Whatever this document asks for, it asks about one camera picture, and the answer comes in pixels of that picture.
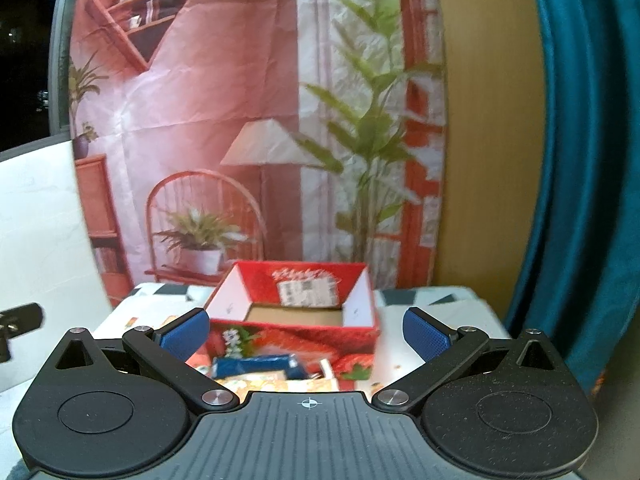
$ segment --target barcode label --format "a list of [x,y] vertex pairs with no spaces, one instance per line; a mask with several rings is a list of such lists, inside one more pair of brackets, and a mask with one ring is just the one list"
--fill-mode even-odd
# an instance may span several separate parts
[[337,306],[338,293],[332,278],[278,282],[283,306]]

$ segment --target yellow wooden panel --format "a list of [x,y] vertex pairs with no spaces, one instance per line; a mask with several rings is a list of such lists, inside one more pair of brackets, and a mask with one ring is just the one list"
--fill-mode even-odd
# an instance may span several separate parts
[[449,133],[434,284],[466,285],[501,316],[518,277],[545,127],[535,0],[441,0]]

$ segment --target metal screw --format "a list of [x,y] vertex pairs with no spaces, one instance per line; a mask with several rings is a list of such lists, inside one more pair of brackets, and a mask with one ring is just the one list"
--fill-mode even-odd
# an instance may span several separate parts
[[234,394],[226,390],[209,390],[202,394],[202,400],[210,406],[224,406],[234,400]]
[[378,400],[387,406],[402,406],[409,402],[409,396],[402,390],[382,390]]

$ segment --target window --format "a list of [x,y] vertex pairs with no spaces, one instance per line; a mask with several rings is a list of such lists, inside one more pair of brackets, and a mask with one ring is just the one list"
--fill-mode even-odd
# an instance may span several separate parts
[[0,152],[50,135],[49,39],[56,0],[0,0]]

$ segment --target lampshade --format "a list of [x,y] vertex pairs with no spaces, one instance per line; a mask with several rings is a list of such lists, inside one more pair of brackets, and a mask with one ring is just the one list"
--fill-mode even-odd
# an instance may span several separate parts
[[263,164],[317,164],[275,119],[245,124],[220,162],[221,166]]

